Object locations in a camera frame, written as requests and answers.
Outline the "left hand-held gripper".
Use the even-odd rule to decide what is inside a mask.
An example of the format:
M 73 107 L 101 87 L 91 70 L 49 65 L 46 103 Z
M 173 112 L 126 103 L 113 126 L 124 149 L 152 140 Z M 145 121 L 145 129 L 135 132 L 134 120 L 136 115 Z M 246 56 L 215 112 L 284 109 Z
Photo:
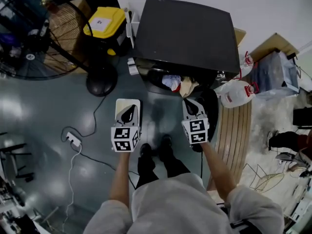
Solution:
M 139 142 L 138 107 L 134 104 L 119 112 L 111 128 L 111 142 L 115 152 L 133 152 Z

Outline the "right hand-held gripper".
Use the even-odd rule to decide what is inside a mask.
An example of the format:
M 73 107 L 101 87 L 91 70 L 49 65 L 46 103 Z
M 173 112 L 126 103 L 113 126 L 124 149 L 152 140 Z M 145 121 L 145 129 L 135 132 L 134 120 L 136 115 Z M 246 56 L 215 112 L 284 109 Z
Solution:
M 185 98 L 182 108 L 185 120 L 181 124 L 188 142 L 190 144 L 207 142 L 210 126 L 203 105 L 196 100 Z

